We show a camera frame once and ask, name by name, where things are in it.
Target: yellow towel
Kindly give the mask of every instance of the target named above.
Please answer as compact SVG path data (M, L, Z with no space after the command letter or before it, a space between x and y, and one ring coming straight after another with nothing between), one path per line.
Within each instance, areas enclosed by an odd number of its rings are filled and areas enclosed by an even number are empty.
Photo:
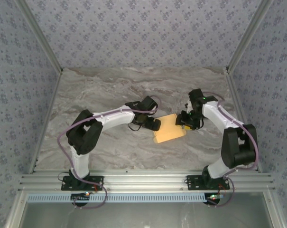
M182 127L179 125L175 125L176 118L176 114L157 118L161 121L161 126L159 131L154 132L155 143L162 143L186 135L186 130L182 129Z

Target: aluminum frame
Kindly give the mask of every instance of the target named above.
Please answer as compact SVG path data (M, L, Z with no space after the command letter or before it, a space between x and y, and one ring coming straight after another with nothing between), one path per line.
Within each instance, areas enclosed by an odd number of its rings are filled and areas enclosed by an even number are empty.
M40 26L38 25L35 16L31 12L27 2L25 0L15 0L16 5L20 9L24 19L28 23L29 27L31 28L32 32L35 34L37 41L41 45L44 53L48 57L50 63L54 67L55 71L60 74L62 72L60 63L56 58L50 44L48 43L46 37L44 36Z
M257 31L259 25L262 23L263 18L265 17L272 2L273 0L261 0L238 46L236 47L236 50L234 51L233 56L230 59L230 62L228 64L229 73L232 73L234 71L245 49L248 47L249 43L253 39L253 36L255 32Z
M11 213L8 217L5 228L18 228L29 194L62 194L75 193L79 191L61 191L61 181L58 180L56 171L36 171L34 174L23 175L18 186ZM185 170L105 170L91 171L91 175L103 175L104 186L109 193L189 193L189 192L213 192L188 191L184 180L187 175L200 175L202 171ZM273 177L269 173L259 173L257 171L239 171L230 175L235 184L235 192L263 192L270 193L275 189ZM283 221L279 220L279 213L276 213L276 202L271 198L267 201L268 211L275 228L283 226Z
M224 69L227 84L231 91L232 99L235 103L238 118L245 123L245 115L240 105L235 83L230 73ZM20 225L23 212L26 208L26 200L31 193L62 193L60 190L61 182L57 179L59 172L66 170L35 170L37 157L43 142L60 77L56 82L56 88L49 106L43 132L39 138L35 150L34 159L30 167L30 173L23 175L18 186L18 194L14 201L10 215L7 220L6 228L17 228ZM287 228L287 222L278 201L277 193L273 190L275 185L269 173L260 173L262 168L258 166L258 171L240 171L230 175L235 183L236 192L263 192L265 202L268 207L270 219L275 228ZM105 176L104 186L109 193L186 193L187 186L184 183L186 175L200 175L202 171L185 170L107 170L91 171L91 175Z

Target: patterned wallpaper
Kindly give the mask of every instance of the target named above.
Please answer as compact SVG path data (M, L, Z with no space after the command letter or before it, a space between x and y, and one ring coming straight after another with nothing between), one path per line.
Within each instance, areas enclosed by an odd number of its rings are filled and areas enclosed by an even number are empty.
M233 75L287 215L287 0L273 2Z
M27 2L62 67L222 67L260 0Z
M0 0L0 227L27 173L56 72L13 0Z

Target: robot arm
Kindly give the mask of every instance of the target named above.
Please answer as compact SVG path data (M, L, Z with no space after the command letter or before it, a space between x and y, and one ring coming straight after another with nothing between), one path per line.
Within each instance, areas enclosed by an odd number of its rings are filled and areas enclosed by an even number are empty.
M100 134L105 130L120 124L133 123L140 127L158 131L161 124L160 121L150 117L149 115L151 114L149 113L140 113L140 111L153 111L157 107L157 103L151 97L147 96L142 102L126 103L120 108L103 113L91 113L88 110L83 110L74 123L92 116L100 117L84 122L66 133L68 143L71 146L72 161L74 164L71 174L76 172L82 179L89 175L89 152L95 148Z
M248 135L234 123L236 120L226 110L218 110L218 100L214 96L205 97L201 89L194 89L189 93L189 101L185 105L187 111L178 115L176 124L184 125L188 129L196 130L202 126L204 118L215 124L223 134L221 157L213 164L206 166L202 177L208 188L216 188L218 179L221 179L231 169L239 165L250 164L255 161L256 154L253 143ZM252 124L243 124L237 120L257 141L256 129Z

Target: marble table surface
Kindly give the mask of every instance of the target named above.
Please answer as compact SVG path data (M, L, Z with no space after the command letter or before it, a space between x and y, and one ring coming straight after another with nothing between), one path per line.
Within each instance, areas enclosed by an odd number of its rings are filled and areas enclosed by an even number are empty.
M36 169L70 168L56 138L82 110L103 112L157 95L162 100L155 115L159 117L185 110L188 93L195 88L224 96L224 108L236 116L221 68L64 69ZM150 130L133 132L126 124L106 130L90 154L90 168L200 170L220 157L222 135L209 120L178 139L155 144L153 137ZM69 151L65 136L61 142Z

